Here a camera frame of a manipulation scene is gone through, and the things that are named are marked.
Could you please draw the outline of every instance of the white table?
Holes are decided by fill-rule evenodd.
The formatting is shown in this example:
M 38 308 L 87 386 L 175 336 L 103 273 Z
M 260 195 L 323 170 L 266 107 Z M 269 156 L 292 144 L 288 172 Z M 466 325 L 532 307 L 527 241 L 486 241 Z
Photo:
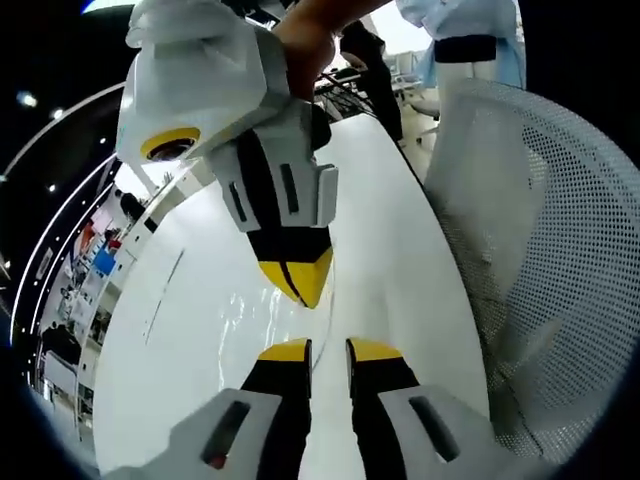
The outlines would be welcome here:
M 332 131 L 317 158 L 340 169 L 335 257 L 316 310 L 293 304 L 262 276 L 217 184 L 169 213 L 151 238 L 98 365 L 94 435 L 103 473 L 159 454 L 174 424 L 221 388 L 240 386 L 271 343 L 308 336 L 317 357 L 328 327 L 301 478 L 364 477 L 351 430 L 350 335 L 395 345 L 422 383 L 439 384 L 488 416 L 471 310 L 421 187 L 371 117 Z

